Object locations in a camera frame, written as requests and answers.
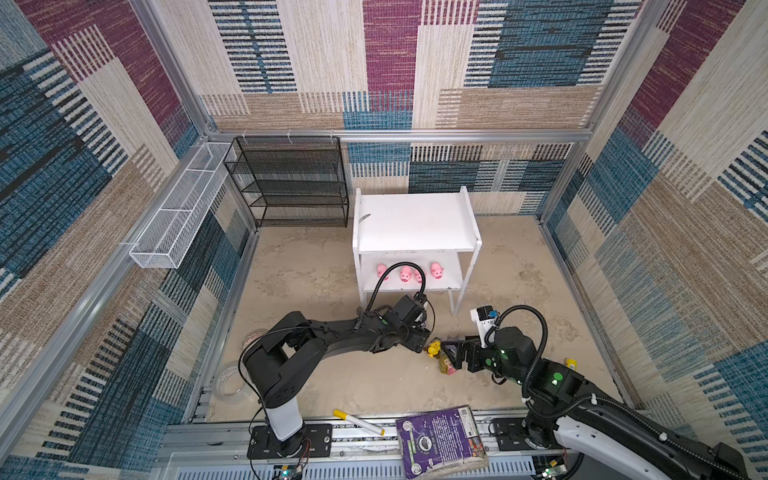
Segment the yellow toy figure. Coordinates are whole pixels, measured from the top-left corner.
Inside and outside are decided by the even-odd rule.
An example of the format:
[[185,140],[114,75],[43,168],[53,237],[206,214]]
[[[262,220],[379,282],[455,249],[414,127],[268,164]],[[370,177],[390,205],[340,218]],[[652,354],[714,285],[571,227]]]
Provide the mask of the yellow toy figure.
[[426,348],[426,352],[430,358],[438,358],[441,353],[441,341],[433,340]]

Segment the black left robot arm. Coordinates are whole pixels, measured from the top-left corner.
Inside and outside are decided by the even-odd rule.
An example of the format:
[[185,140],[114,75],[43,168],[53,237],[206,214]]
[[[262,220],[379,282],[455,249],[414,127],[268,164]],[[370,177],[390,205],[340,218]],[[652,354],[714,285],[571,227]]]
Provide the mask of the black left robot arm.
[[337,321],[310,320],[294,311],[251,342],[239,368],[259,397],[274,438],[285,443],[300,437],[304,420],[297,395],[325,358],[396,346],[421,352],[431,335],[427,303],[423,293],[405,295],[393,306],[359,310],[355,318]]

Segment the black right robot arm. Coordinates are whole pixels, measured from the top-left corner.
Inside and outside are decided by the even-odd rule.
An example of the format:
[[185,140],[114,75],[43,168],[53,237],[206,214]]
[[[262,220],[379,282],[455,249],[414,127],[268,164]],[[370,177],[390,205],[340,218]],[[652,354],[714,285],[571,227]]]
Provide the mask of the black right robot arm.
[[537,447],[560,446],[591,457],[631,479],[745,479],[742,455],[708,446],[662,426],[616,400],[583,375],[543,357],[516,327],[441,345],[453,367],[486,370],[518,384],[528,413],[524,430]]

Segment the white two-tier shelf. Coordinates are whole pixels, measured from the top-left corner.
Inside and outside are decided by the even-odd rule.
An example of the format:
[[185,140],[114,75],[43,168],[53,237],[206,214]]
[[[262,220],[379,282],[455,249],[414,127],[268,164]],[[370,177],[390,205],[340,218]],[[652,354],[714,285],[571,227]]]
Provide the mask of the white two-tier shelf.
[[[371,194],[355,191],[352,251],[360,305],[364,307],[376,287],[382,293],[437,291],[448,294],[451,313],[457,315],[478,260],[482,238],[469,192]],[[399,273],[378,278],[376,267],[411,262],[423,269],[423,283],[403,283]],[[430,272],[432,262],[444,268],[442,279]]]

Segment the doll toy figure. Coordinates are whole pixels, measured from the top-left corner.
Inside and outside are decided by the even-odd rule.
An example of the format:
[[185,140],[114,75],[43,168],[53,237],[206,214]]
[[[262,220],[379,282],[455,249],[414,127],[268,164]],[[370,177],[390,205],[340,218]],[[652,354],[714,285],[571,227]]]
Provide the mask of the doll toy figure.
[[453,366],[453,363],[444,352],[441,352],[438,355],[437,360],[438,360],[439,371],[441,374],[453,375],[456,372],[456,369]]

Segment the purple toy package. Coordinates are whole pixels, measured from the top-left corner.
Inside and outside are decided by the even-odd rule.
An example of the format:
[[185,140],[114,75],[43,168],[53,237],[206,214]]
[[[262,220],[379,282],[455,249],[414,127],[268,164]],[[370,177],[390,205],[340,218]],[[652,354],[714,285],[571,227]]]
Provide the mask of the purple toy package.
[[406,479],[437,479],[489,465],[468,405],[406,416],[395,426]]

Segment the yellow white marker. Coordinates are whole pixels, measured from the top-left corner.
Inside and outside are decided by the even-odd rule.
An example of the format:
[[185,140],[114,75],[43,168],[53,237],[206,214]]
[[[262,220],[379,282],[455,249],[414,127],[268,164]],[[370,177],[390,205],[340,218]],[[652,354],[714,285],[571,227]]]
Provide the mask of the yellow white marker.
[[363,429],[363,430],[365,430],[368,433],[371,433],[374,436],[384,436],[385,433],[386,433],[386,430],[384,428],[382,428],[381,426],[373,424],[373,423],[368,422],[366,420],[363,420],[363,419],[361,419],[359,417],[356,417],[356,416],[354,416],[352,414],[349,414],[349,413],[346,413],[344,411],[335,409],[333,411],[333,415],[336,418],[338,418],[340,420],[344,420],[344,421],[346,421],[348,423],[351,423],[351,424],[355,425],[356,427],[358,427],[360,429]]

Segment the clear tape roll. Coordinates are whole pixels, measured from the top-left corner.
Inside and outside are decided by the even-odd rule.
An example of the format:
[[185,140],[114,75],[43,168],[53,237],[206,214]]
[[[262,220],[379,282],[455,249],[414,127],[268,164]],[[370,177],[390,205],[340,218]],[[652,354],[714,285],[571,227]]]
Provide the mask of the clear tape roll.
[[246,350],[251,343],[261,338],[267,331],[265,329],[256,329],[248,333],[242,342],[242,349]]
[[245,397],[245,382],[235,361],[218,369],[213,381],[213,395],[217,400],[227,404],[236,404]]

